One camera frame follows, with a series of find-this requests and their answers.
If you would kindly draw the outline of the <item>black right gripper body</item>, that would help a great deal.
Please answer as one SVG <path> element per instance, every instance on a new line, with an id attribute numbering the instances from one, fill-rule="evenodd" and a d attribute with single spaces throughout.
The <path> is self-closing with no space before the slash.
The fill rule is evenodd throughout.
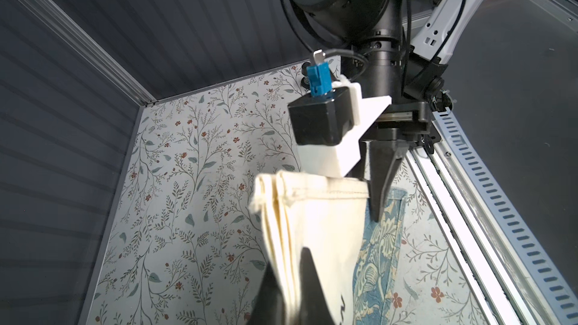
<path id="1" fill-rule="evenodd" d="M 361 139 L 423 147 L 426 153 L 434 153 L 434 144 L 440 141 L 440 134 L 432 124 L 433 119 L 428 102 L 389 105 Z"/>

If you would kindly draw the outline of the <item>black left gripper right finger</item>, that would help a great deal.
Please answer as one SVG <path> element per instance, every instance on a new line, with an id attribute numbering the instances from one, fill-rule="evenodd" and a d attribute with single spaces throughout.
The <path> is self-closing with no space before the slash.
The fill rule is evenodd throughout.
<path id="1" fill-rule="evenodd" d="M 303 248 L 300 259 L 300 324 L 334 325 L 310 249 Z"/>

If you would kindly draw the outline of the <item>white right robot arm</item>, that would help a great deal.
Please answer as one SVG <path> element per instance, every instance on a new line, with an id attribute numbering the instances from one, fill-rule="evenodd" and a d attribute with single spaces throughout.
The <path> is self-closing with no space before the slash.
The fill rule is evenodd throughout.
<path id="1" fill-rule="evenodd" d="M 483 0 L 280 0 L 290 25 L 314 39 L 309 91 L 288 107 L 303 168 L 369 179 L 380 221 L 408 150 L 440 137 L 434 114 L 450 107 L 443 73 Z"/>

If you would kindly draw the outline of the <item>cream canvas tote bag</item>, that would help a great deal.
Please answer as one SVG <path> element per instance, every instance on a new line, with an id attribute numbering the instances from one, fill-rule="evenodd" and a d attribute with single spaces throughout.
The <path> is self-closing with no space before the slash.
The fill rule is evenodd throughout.
<path id="1" fill-rule="evenodd" d="M 300 259 L 311 251 L 334 324 L 386 324 L 397 302 L 407 193 L 392 188 L 378 223 L 368 184 L 305 173 L 261 174 L 251 213 L 261 219 L 266 267 L 284 299 L 284 324 L 300 324 Z"/>

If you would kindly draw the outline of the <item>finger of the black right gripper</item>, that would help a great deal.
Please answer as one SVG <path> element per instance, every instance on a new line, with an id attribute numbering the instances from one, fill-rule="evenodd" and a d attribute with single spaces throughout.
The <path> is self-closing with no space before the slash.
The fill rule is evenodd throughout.
<path id="1" fill-rule="evenodd" d="M 409 145 L 405 141 L 368 141 L 366 143 L 367 180 L 370 192 L 370 219 L 378 223 L 394 177 L 399 170 Z"/>

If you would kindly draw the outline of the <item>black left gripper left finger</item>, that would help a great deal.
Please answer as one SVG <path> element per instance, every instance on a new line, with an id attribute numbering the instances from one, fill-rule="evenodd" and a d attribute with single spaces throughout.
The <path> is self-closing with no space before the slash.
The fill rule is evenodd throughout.
<path id="1" fill-rule="evenodd" d="M 284 324 L 284 299 L 272 266 L 266 267 L 248 324 Z"/>

